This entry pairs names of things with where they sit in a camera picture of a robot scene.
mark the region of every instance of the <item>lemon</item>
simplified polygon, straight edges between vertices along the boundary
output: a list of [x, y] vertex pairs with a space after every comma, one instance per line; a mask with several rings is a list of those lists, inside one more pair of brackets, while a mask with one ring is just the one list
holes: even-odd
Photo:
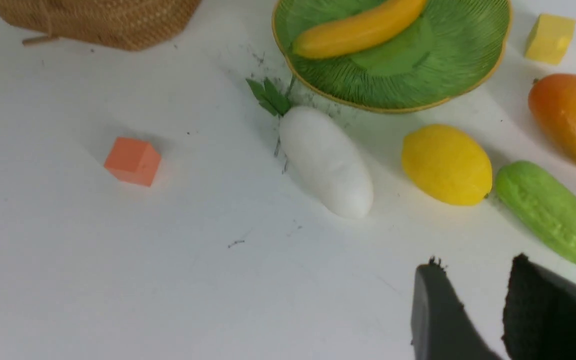
[[428, 125], [404, 137], [404, 172], [423, 192], [451, 205], [476, 205], [492, 189], [492, 166], [467, 133]]

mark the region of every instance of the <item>plate yellow rim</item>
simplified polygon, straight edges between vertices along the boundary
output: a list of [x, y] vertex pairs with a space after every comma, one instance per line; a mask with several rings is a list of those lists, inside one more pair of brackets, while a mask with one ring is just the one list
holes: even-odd
[[458, 98], [459, 96], [462, 96], [464, 94], [468, 94], [469, 92], [482, 86], [482, 84], [484, 84], [486, 82], [486, 80], [490, 79], [490, 77], [495, 73], [495, 71], [498, 70], [502, 60], [504, 59], [504, 55], [506, 54], [506, 44], [508, 43], [508, 36], [510, 35], [510, 29], [512, 28], [512, 25], [513, 25], [513, 4], [511, 2], [511, 0], [505, 0], [505, 2], [508, 4], [509, 19], [508, 19], [508, 27], [505, 29], [505, 35], [503, 36], [503, 40], [502, 40], [502, 44], [501, 44], [501, 52], [499, 53], [499, 58], [496, 60], [496, 63], [494, 64], [493, 68], [491, 68], [490, 71], [484, 77], [482, 77], [476, 84], [474, 84], [470, 88], [467, 88], [465, 91], [462, 91], [461, 93], [459, 93], [456, 96], [449, 96], [446, 98], [442, 98], [439, 101], [436, 101], [436, 102], [433, 102], [430, 104], [426, 104], [426, 105], [421, 105], [421, 106], [416, 106], [416, 107], [403, 107], [401, 109], [384, 109], [382, 107], [371, 107], [371, 106], [357, 104], [355, 102], [343, 100], [342, 98], [338, 98], [336, 96], [330, 95], [329, 93], [326, 93], [326, 92], [321, 91], [320, 89], [316, 88], [313, 84], [310, 84], [310, 82], [306, 81], [306, 79], [304, 79], [301, 75], [299, 75], [299, 73], [295, 69], [295, 66], [290, 61], [290, 57], [288, 56], [287, 51], [285, 50], [285, 48], [282, 46], [281, 42], [279, 41], [279, 36], [277, 35], [277, 25], [275, 23], [275, 19], [277, 18], [277, 9], [279, 9], [279, 5], [281, 5], [281, 3], [283, 1], [284, 0], [278, 0], [276, 2], [276, 4], [274, 4], [274, 9], [272, 9], [272, 36], [274, 36], [274, 42], [277, 44], [277, 47], [281, 51], [281, 54], [283, 55], [283, 58], [286, 61], [286, 64], [288, 64], [288, 68], [290, 69], [290, 72], [293, 75], [295, 75], [295, 77], [297, 77], [297, 79], [302, 84], [306, 85], [306, 87], [311, 89], [311, 91], [314, 91], [316, 94], [323, 96], [324, 98], [327, 98], [328, 100], [332, 100], [336, 103], [340, 103], [343, 105], [348, 105], [349, 107], [353, 107], [356, 109], [362, 109], [362, 110], [366, 110], [366, 111], [378, 113], [378, 114], [406, 114], [406, 113], [419, 112], [421, 110], [426, 110], [426, 109], [438, 107], [441, 104], [447, 103], [448, 101], [450, 101], [454, 98]]

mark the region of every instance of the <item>banana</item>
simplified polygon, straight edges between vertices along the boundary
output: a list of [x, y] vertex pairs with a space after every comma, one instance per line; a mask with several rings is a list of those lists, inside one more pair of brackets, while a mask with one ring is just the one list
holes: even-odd
[[306, 59], [327, 59], [357, 53], [386, 43], [409, 27], [427, 0], [385, 0], [362, 13], [322, 23], [300, 34], [292, 51]]

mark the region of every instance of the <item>green leaves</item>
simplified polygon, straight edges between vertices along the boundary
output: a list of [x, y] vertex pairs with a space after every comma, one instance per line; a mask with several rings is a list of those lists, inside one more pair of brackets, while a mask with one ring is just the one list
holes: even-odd
[[275, 87], [275, 84], [267, 77], [263, 80], [263, 84], [253, 79], [246, 79], [246, 82], [254, 97], [259, 101], [259, 105], [272, 116], [282, 117], [293, 106], [290, 100], [285, 95], [282, 95]]

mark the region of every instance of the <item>toy daikon radish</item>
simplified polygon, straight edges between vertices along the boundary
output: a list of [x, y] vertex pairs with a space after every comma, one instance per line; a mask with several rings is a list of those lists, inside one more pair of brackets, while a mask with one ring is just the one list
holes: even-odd
[[308, 189], [334, 214], [365, 217], [373, 205], [373, 180], [350, 137], [324, 112], [293, 106], [270, 80], [247, 81], [260, 105], [279, 116], [279, 143]]

